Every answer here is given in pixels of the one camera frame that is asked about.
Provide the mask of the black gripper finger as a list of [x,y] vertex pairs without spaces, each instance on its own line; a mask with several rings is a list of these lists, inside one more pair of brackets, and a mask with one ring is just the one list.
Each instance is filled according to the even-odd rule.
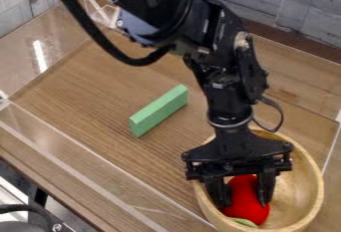
[[276,172],[266,171],[257,175],[257,197],[261,206],[265,206],[273,197],[276,187]]
[[224,178],[209,178],[204,184],[214,206],[218,209],[228,207],[232,204],[232,187],[224,182]]

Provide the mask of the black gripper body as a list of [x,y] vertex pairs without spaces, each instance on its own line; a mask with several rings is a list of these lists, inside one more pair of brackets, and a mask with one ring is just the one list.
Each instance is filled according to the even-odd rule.
[[279,175],[292,170],[293,149],[288,140],[262,129],[248,125],[217,127],[213,139],[181,155],[186,179],[205,182],[210,178],[265,173],[270,168]]

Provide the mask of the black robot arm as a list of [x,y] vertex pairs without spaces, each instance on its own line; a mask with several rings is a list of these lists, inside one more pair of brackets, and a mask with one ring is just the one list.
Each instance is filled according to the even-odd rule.
[[145,46],[172,47],[206,97],[214,139],[186,151],[186,178],[204,183],[217,207],[232,204],[228,176],[256,176],[256,199],[270,202],[276,177],[292,169],[293,144],[252,132],[253,106],[264,102],[268,72],[242,20],[217,0],[110,0],[122,9],[125,34]]

